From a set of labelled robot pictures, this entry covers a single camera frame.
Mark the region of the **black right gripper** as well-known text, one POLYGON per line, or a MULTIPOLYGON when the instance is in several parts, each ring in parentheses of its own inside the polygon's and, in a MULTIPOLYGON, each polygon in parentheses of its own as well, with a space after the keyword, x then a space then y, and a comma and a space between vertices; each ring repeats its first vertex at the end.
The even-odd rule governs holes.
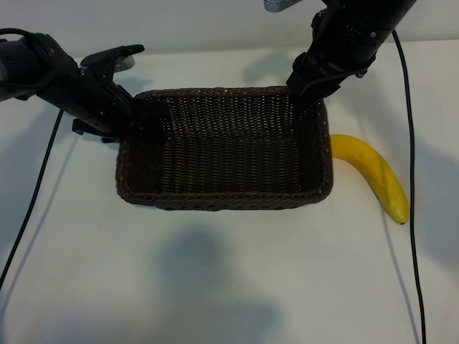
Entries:
POLYGON ((345 70, 372 63, 376 51, 393 30, 393 11, 323 9, 314 16, 311 26, 311 79, 307 53, 302 52, 293 61, 286 81, 294 98, 304 105, 316 104, 335 93, 345 79, 345 70))

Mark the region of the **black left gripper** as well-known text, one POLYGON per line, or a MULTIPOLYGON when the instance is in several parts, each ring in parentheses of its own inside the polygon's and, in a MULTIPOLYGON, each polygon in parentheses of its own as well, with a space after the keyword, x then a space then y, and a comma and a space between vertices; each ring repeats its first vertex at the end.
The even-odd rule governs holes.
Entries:
POLYGON ((45 101, 73 116, 72 130, 79 135, 89 133, 113 142, 129 135, 163 144, 166 134, 161 119, 169 117, 169 105, 133 100, 114 83, 117 71, 115 65, 53 67, 47 75, 45 101), (133 122, 133 115, 139 121, 133 122))

